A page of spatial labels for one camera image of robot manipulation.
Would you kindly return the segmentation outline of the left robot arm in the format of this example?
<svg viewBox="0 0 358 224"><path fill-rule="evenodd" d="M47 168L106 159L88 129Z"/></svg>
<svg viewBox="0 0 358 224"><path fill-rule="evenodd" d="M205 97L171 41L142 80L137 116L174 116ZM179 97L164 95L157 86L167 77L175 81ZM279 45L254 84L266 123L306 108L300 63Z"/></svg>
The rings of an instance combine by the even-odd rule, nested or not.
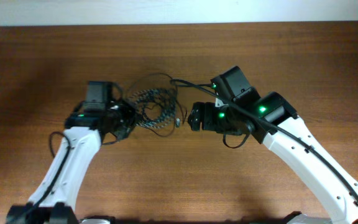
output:
<svg viewBox="0 0 358 224"><path fill-rule="evenodd" d="M107 133L123 140L135 120L135 109L117 83L89 82L85 100L67 117L64 130L49 136L49 146L54 136L62 140L44 179L25 205L10 208L6 223L79 223L76 199L93 157Z"/></svg>

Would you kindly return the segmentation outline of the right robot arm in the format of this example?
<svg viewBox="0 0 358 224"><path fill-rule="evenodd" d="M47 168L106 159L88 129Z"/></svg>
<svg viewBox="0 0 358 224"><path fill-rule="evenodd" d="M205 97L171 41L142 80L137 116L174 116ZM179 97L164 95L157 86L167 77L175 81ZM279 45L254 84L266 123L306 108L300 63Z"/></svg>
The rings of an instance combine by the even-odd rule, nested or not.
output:
<svg viewBox="0 0 358 224"><path fill-rule="evenodd" d="M358 223L358 181L320 145L284 97L261 97L238 67L211 79L214 103L196 102L188 118L194 131L253 136L311 190L328 223Z"/></svg>

